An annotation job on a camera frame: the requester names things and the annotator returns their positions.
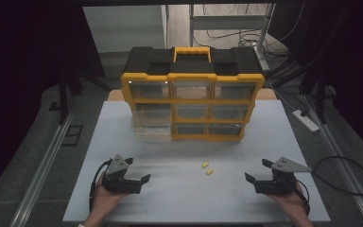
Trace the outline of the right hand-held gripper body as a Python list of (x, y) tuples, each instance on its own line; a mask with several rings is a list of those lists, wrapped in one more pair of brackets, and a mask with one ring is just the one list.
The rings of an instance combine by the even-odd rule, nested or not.
[(255, 191), (268, 195), (290, 195), (296, 188), (295, 172), (310, 172), (311, 168), (281, 157), (271, 166), (272, 179), (257, 181)]

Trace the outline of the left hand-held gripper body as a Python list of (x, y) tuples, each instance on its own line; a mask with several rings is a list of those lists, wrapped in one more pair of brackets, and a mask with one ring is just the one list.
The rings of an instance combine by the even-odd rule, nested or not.
[(119, 194), (139, 194), (142, 186), (138, 186), (135, 180), (127, 180), (125, 175), (129, 165), (125, 159), (116, 154), (104, 171), (102, 185), (109, 191)]

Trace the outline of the clear plastic drawer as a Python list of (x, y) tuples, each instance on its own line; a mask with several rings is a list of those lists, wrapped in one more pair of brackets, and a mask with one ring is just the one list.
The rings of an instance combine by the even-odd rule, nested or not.
[(140, 142), (169, 142), (171, 128), (168, 124), (134, 127), (132, 132)]
[(144, 127), (168, 127), (171, 123), (171, 111), (163, 110), (141, 110), (132, 113), (132, 126)]

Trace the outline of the yellow and black drawer organizer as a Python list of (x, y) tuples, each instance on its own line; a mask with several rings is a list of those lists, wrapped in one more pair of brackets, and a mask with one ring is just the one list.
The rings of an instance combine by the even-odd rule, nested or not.
[(121, 76), (132, 113), (171, 111), (171, 140), (240, 140), (265, 77), (247, 47), (132, 48)]

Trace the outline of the person's right hand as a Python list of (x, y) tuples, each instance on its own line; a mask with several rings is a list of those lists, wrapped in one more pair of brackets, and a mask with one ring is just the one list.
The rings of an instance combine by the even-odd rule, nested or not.
[(278, 203), (291, 221), (307, 217), (304, 202), (295, 192), (290, 195), (269, 195), (269, 197)]

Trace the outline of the person's left hand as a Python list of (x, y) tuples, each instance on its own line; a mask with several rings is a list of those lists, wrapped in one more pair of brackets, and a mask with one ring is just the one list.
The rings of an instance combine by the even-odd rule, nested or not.
[(126, 197), (126, 194), (109, 192), (102, 185), (103, 176), (100, 176), (95, 184), (95, 193), (91, 215), (103, 219)]

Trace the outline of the white power strip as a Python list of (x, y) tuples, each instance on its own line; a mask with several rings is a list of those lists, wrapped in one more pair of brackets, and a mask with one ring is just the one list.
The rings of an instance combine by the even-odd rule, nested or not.
[(292, 114), (293, 116), (300, 121), (309, 131), (315, 132), (320, 128), (317, 124), (315, 124), (308, 116), (301, 116), (302, 111), (296, 110)]

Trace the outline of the black stand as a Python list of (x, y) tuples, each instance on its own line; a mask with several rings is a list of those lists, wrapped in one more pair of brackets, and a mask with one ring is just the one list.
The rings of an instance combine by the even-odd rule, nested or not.
[(309, 94), (312, 89), (316, 87), (316, 115), (322, 124), (325, 124), (324, 118), (324, 99), (325, 99), (325, 87), (326, 80), (323, 71), (308, 72), (302, 79), (299, 85), (299, 91), (301, 94)]
[(65, 64), (59, 72), (60, 102), (52, 102), (49, 110), (60, 111), (60, 125), (64, 123), (69, 113), (67, 91), (75, 96), (80, 96), (84, 91), (78, 76), (79, 70), (73, 63)]

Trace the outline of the white metal stand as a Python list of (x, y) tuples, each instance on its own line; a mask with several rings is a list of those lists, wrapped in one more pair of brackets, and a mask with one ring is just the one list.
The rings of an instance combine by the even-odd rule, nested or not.
[(274, 9), (274, 4), (269, 3), (267, 5), (267, 10), (266, 10), (266, 13), (264, 16), (264, 21), (263, 21), (262, 28), (259, 33), (257, 44), (253, 48), (263, 72), (267, 72), (269, 70), (268, 62), (266, 60), (266, 56), (265, 56), (265, 52), (264, 52), (264, 41), (265, 41), (265, 37), (268, 33), (268, 26), (269, 26), (269, 23), (270, 23), (270, 20), (272, 17), (273, 9)]

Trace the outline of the dark curtain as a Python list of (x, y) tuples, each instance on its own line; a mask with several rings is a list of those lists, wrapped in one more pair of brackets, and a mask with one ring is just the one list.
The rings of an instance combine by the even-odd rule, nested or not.
[(0, 175), (33, 124), (43, 92), (61, 75), (104, 75), (83, 6), (0, 0)]
[(309, 68), (300, 90), (335, 89), (334, 104), (363, 140), (363, 0), (278, 3), (268, 33)]

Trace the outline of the white cabinet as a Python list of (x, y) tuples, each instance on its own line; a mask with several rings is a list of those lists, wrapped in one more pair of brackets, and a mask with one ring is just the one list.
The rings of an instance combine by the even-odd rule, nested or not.
[(166, 6), (84, 7), (99, 53), (166, 47)]

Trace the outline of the black floor socket frame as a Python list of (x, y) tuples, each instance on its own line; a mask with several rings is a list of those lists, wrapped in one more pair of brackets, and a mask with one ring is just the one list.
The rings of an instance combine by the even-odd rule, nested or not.
[(63, 137), (61, 145), (63, 147), (76, 147), (78, 145), (82, 129), (83, 129), (82, 125), (70, 126)]

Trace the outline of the aluminium floor rail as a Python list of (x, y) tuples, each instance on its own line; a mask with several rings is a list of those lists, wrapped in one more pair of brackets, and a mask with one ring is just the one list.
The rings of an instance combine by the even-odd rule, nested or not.
[[(310, 99), (310, 95), (300, 95), (300, 99), (309, 108), (309, 115), (311, 116), (311, 119), (320, 127), (320, 135), (330, 155), (337, 156), (337, 167), (348, 188), (354, 192), (363, 192), (363, 186), (354, 175), (354, 171), (351, 169), (349, 163), (342, 160), (343, 152), (340, 149), (340, 146), (337, 144), (337, 140), (330, 132), (328, 126), (326, 124), (323, 124), (321, 119), (317, 116), (316, 105)], [(354, 200), (360, 210), (361, 215), (363, 216), (363, 195), (354, 195)]]
[(73, 113), (68, 114), (55, 131), (48, 148), (44, 151), (42, 160), (36, 169), (33, 178), (9, 224), (9, 227), (26, 227), (27, 221), (43, 189), (48, 173), (53, 165), (61, 147), (64, 135), (74, 117)]

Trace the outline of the white desk frame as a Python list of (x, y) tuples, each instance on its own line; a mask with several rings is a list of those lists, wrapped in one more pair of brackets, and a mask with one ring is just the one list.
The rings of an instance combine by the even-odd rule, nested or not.
[(235, 34), (244, 37), (247, 32), (253, 35), (254, 31), (260, 30), (264, 21), (264, 14), (228, 14), (228, 15), (206, 15), (205, 6), (201, 7), (203, 13), (195, 14), (195, 6), (189, 6), (189, 45), (200, 45), (194, 37), (196, 30), (234, 30)]

